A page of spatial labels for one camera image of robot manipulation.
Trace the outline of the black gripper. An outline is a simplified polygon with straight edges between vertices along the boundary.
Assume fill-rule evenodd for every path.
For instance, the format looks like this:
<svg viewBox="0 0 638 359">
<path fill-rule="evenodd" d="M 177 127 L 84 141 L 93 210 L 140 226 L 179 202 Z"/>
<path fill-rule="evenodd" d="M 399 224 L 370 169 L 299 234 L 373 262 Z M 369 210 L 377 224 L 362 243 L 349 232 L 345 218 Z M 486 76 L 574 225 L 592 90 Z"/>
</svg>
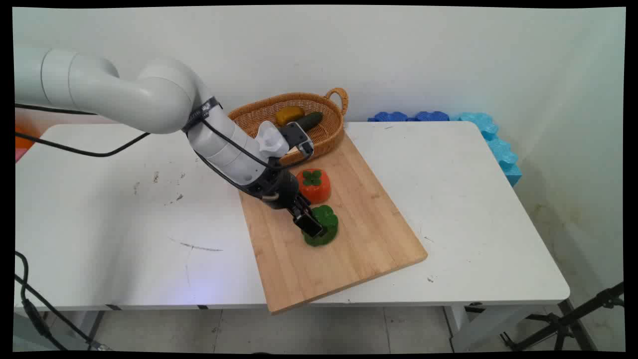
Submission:
<svg viewBox="0 0 638 359">
<path fill-rule="evenodd" d="M 326 234 L 324 227 L 312 212 L 312 204 L 300 195 L 297 178 L 289 170 L 264 170 L 247 191 L 272 209 L 290 209 L 293 223 L 310 238 Z"/>
</svg>

